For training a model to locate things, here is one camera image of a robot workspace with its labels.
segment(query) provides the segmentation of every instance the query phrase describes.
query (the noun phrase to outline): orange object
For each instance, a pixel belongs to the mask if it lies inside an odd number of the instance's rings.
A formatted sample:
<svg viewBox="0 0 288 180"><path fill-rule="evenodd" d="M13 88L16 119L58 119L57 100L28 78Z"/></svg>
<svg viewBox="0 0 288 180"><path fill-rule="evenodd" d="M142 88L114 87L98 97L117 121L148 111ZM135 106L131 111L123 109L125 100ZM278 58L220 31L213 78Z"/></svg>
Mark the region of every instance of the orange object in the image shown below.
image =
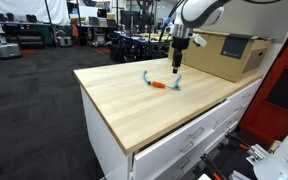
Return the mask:
<svg viewBox="0 0 288 180"><path fill-rule="evenodd" d="M160 83L160 82L152 82L152 86L157 87L157 88L165 88L165 84Z"/></svg>
<svg viewBox="0 0 288 180"><path fill-rule="evenodd" d="M213 174L215 180L222 180L216 173Z"/></svg>
<svg viewBox="0 0 288 180"><path fill-rule="evenodd" d="M73 28L73 37L78 39L78 28L77 28L76 22L72 25L72 28Z"/></svg>
<svg viewBox="0 0 288 180"><path fill-rule="evenodd" d="M242 149L244 149L246 151L250 150L250 148L245 146L244 144L240 144L240 148L242 148Z"/></svg>

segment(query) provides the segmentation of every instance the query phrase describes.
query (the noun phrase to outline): cardboard box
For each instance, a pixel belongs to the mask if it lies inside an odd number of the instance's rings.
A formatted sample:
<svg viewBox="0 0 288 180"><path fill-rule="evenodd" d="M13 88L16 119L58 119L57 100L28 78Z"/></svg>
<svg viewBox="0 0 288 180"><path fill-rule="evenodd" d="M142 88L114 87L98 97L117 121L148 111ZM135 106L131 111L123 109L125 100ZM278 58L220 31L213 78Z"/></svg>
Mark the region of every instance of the cardboard box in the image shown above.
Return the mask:
<svg viewBox="0 0 288 180"><path fill-rule="evenodd" d="M198 30L206 41L198 47L192 41L183 51L182 63L232 82L257 72L271 39L224 32ZM170 48L169 59L173 59Z"/></svg>

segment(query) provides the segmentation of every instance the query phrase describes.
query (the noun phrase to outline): cable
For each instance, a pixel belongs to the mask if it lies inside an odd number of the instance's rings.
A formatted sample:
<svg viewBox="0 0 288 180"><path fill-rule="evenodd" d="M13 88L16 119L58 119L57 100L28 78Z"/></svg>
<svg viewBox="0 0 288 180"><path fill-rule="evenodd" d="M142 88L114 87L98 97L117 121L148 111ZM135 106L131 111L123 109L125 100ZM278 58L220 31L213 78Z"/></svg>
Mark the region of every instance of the cable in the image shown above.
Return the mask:
<svg viewBox="0 0 288 180"><path fill-rule="evenodd" d="M186 0L180 0L180 1L178 1L178 2L175 4L175 6L174 6L173 9L171 10L170 14L168 15L168 18L171 18L171 17L172 17L172 15L173 15L174 12L176 11L176 9L177 9L184 1L186 1ZM161 46L161 41L162 41L162 37L163 37L163 35L164 35L164 31L165 31L166 27L167 27L167 23L164 23L164 26L163 26L163 29L162 29L160 38L158 39L158 43L157 43L158 49L161 49L161 48L162 48L162 46Z"/></svg>
<svg viewBox="0 0 288 180"><path fill-rule="evenodd" d="M282 0L272 0L272 1L268 1L268 2L258 2L258 1L254 1L254 0L243 0L249 3L253 3L253 4L272 4L272 3L276 3Z"/></svg>

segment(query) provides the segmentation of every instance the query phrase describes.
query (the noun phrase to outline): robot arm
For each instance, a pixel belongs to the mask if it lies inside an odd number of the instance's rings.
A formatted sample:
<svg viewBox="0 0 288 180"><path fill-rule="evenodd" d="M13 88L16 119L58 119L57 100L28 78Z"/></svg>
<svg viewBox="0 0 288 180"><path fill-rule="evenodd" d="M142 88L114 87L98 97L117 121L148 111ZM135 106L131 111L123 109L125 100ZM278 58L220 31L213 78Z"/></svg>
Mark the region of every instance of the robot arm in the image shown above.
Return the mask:
<svg viewBox="0 0 288 180"><path fill-rule="evenodd" d="M181 66L182 51L187 49L190 32L193 28L210 26L218 22L224 14L224 5L231 0L179 0L173 29L173 73ZM253 4L270 4L281 0L243 0ZM194 42L205 46L206 41L198 36L192 36Z"/></svg>

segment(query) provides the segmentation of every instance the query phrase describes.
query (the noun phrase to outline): white cabinet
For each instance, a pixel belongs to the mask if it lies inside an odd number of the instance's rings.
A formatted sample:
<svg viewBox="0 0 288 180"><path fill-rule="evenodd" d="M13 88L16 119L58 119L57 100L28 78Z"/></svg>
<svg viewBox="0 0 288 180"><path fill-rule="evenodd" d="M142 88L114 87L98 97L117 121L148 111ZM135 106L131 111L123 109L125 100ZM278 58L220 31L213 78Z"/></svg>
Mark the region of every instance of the white cabinet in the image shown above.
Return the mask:
<svg viewBox="0 0 288 180"><path fill-rule="evenodd" d="M261 80L137 154L125 156L82 89L89 138L107 179L179 179L233 131Z"/></svg>

